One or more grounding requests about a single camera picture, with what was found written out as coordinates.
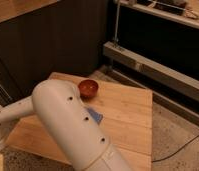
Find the wooden bowl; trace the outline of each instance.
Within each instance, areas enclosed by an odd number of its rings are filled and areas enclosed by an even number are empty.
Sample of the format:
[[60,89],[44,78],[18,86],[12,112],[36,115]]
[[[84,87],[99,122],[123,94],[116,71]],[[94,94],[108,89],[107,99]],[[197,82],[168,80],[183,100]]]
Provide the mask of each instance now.
[[94,80],[83,80],[78,85],[80,90],[80,96],[83,98],[93,98],[97,94],[97,90],[99,88],[98,84]]

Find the table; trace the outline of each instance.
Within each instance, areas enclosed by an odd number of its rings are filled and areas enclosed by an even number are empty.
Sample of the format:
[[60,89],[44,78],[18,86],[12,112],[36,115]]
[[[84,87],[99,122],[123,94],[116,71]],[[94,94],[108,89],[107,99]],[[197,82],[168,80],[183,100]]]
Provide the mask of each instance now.
[[[52,73],[50,79],[78,84],[85,78]],[[110,136],[134,170],[151,170],[152,92],[96,80],[97,96],[84,101],[102,113],[100,128]],[[46,158],[69,163],[35,115],[22,118],[7,140],[7,145]]]

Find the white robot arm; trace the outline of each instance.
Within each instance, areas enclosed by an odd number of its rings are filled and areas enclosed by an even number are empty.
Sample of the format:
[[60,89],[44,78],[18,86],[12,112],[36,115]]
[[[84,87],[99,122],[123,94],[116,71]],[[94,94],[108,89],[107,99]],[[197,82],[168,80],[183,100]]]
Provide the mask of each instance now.
[[47,80],[0,109],[0,123],[35,112],[77,171],[132,171],[85,109],[76,85]]

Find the floor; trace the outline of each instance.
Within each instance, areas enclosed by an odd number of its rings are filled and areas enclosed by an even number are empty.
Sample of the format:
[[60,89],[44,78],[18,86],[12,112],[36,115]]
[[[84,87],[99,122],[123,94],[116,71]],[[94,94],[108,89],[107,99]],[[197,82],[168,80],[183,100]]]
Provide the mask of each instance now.
[[[90,78],[117,82],[100,71]],[[199,127],[153,103],[153,151],[152,160],[169,156],[199,134]],[[73,171],[71,166],[39,156],[6,148],[5,171]],[[199,138],[173,157],[152,164],[153,171],[199,171]]]

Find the cable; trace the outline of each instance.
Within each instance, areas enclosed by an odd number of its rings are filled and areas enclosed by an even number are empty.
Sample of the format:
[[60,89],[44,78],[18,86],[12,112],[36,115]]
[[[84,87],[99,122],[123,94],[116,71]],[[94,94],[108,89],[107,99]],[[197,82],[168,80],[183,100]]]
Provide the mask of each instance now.
[[199,135],[197,135],[196,137],[194,137],[193,139],[191,139],[190,141],[188,141],[186,144],[184,144],[182,147],[180,147],[177,151],[175,151],[175,152],[172,153],[171,155],[166,156],[166,157],[161,158],[161,159],[153,160],[152,163],[161,162],[161,161],[164,161],[164,160],[167,160],[167,159],[173,157],[174,155],[176,155],[177,153],[179,153],[181,150],[183,150],[187,145],[189,145],[189,144],[192,143],[194,140],[196,140],[198,137],[199,137]]

